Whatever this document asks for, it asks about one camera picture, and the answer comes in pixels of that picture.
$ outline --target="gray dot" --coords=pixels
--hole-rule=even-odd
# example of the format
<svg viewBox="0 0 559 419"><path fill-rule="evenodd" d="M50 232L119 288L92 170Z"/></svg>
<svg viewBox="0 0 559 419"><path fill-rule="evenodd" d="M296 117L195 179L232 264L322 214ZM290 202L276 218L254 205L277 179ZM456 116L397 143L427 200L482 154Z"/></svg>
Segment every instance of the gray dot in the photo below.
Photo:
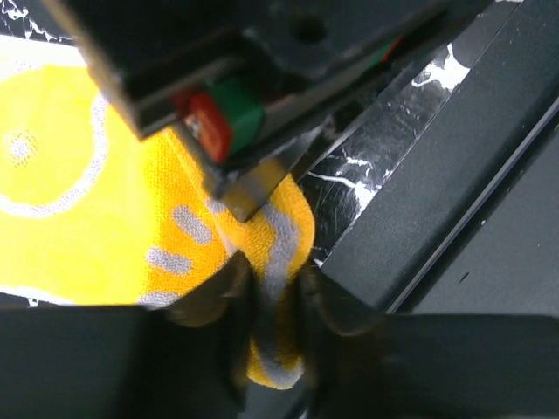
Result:
<svg viewBox="0 0 559 419"><path fill-rule="evenodd" d="M176 292L155 291L148 292L138 299L138 304L151 308L163 308L179 299Z"/></svg>
<svg viewBox="0 0 559 419"><path fill-rule="evenodd" d="M17 159L26 159L29 157L29 144L24 140L17 139L10 144L10 153Z"/></svg>
<svg viewBox="0 0 559 419"><path fill-rule="evenodd" d="M146 260L156 268L161 268L176 275L188 273L192 266L190 259L183 255L175 255L158 247L152 247L148 250Z"/></svg>
<svg viewBox="0 0 559 419"><path fill-rule="evenodd" d="M189 207L179 206L173 209L173 219L183 233L188 234L198 244L211 243L213 239L211 230L192 213Z"/></svg>

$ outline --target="black panel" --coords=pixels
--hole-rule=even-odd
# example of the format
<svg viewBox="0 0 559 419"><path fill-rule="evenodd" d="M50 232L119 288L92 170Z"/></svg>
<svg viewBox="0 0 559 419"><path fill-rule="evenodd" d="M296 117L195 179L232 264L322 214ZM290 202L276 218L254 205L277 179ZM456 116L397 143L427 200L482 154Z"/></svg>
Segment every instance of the black panel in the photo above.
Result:
<svg viewBox="0 0 559 419"><path fill-rule="evenodd" d="M559 87L557 0L521 4L323 269L387 309Z"/></svg>
<svg viewBox="0 0 559 419"><path fill-rule="evenodd" d="M441 258L418 312L559 315L559 127L540 141Z"/></svg>

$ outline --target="red component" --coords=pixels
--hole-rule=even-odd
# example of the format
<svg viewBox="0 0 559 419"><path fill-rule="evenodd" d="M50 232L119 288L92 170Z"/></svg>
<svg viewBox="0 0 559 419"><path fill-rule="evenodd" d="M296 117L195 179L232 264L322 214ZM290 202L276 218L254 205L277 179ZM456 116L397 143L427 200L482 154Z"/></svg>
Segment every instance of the red component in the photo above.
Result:
<svg viewBox="0 0 559 419"><path fill-rule="evenodd" d="M384 54L384 57L381 59L381 63L385 63L386 61L389 60L389 58L392 56L392 54L394 53L394 51L396 50L396 48L400 45L400 43L404 40L404 37L400 37L396 40L396 42L390 47L390 49L388 50L388 52L386 52L386 54Z"/></svg>
<svg viewBox="0 0 559 419"><path fill-rule="evenodd" d="M210 95L198 93L190 98L189 111L190 117L194 117L198 124L197 139L208 156L216 163L225 161L231 149L233 133L216 102Z"/></svg>

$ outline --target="gray pattern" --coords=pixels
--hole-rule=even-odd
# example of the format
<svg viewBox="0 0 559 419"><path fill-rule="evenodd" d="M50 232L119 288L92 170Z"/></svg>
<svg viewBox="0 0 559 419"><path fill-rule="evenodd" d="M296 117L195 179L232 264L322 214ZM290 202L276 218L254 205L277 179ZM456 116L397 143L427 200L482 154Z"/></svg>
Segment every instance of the gray pattern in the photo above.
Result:
<svg viewBox="0 0 559 419"><path fill-rule="evenodd" d="M281 295L287 286L287 268L299 248L300 233L292 219L265 204L262 213L275 230L275 240L270 249L270 258L259 289L259 314L256 318L254 334L259 349L259 357L266 376L278 387L289 388L302 373L302 366L294 371L286 371L277 361L275 313Z"/></svg>
<svg viewBox="0 0 559 419"><path fill-rule="evenodd" d="M189 207L179 206L173 209L173 219L176 225L198 244L209 244L213 239L211 230L204 222L192 213Z"/></svg>
<svg viewBox="0 0 559 419"><path fill-rule="evenodd" d="M176 292L148 292L138 299L138 304L150 308L164 308L179 299Z"/></svg>
<svg viewBox="0 0 559 419"><path fill-rule="evenodd" d="M105 117L108 102L98 94L91 107L91 125L93 129L93 155L84 168L81 177L58 199L43 205L14 203L8 196L0 194L0 210L11 215L26 218L47 218L70 210L83 198L97 181L105 167L108 154L108 140L105 131Z"/></svg>
<svg viewBox="0 0 559 419"><path fill-rule="evenodd" d="M176 275L188 273L192 266L190 259L182 255L175 255L168 251L164 251L159 247L152 247L149 249L146 260L153 266Z"/></svg>

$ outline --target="yellow fabric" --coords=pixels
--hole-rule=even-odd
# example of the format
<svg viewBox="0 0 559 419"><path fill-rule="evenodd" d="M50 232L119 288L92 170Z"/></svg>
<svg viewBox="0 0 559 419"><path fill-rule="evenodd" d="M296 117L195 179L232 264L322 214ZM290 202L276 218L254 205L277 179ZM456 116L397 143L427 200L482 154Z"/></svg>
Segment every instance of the yellow fabric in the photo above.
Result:
<svg viewBox="0 0 559 419"><path fill-rule="evenodd" d="M288 283L307 259L314 219L293 179L237 223L202 190L199 167L174 134L137 141L85 69L0 59L0 98L0 292L164 306L223 265L220 234L267 285ZM279 240L294 241L285 244L295 250L283 261L285 278L273 274L278 260L271 265L287 254L277 252ZM264 298L272 288L263 282ZM275 388L300 373L288 305L280 298L273 306L277 351L263 354L252 340L249 376Z"/></svg>

